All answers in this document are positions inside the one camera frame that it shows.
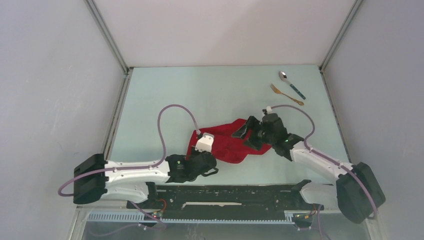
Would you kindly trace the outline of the red cloth napkin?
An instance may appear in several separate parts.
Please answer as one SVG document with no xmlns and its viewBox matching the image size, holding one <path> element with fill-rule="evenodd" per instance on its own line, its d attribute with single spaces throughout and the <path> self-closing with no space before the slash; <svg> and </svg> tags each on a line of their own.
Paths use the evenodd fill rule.
<svg viewBox="0 0 424 240">
<path fill-rule="evenodd" d="M 232 123 L 200 129 L 202 134 L 207 133 L 214 136 L 211 152 L 216 159 L 230 164 L 239 164 L 248 155 L 263 155 L 272 148 L 271 145 L 264 144 L 260 150 L 256 150 L 244 145 L 243 139 L 232 137 L 232 134 L 239 130 L 246 121 L 246 119 L 238 118 Z"/>
</svg>

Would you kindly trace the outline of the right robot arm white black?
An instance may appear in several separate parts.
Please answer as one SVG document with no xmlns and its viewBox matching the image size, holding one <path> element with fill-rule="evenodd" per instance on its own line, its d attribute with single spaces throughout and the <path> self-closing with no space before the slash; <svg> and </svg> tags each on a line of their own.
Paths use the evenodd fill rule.
<svg viewBox="0 0 424 240">
<path fill-rule="evenodd" d="M 276 113 L 265 114 L 261 120 L 250 116 L 231 136 L 243 139 L 245 146 L 255 150 L 270 145 L 277 155 L 303 164 L 330 181 L 329 185 L 309 180 L 298 183 L 290 196 L 291 204 L 297 209 L 304 209 L 309 204 L 335 207 L 348 220 L 360 224 L 386 202 L 369 165 L 334 160 L 307 146 L 304 138 L 287 131 Z"/>
</svg>

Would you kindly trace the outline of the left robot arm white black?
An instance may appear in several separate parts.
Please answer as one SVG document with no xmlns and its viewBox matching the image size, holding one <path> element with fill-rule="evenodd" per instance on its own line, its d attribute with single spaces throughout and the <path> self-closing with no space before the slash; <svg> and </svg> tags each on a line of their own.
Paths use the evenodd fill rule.
<svg viewBox="0 0 424 240">
<path fill-rule="evenodd" d="M 85 205 L 103 199 L 123 200 L 153 208 L 157 185 L 193 182 L 218 173 L 216 158 L 207 151 L 186 156 L 172 154 L 163 161 L 116 162 L 94 154 L 74 168 L 73 203 Z"/>
</svg>

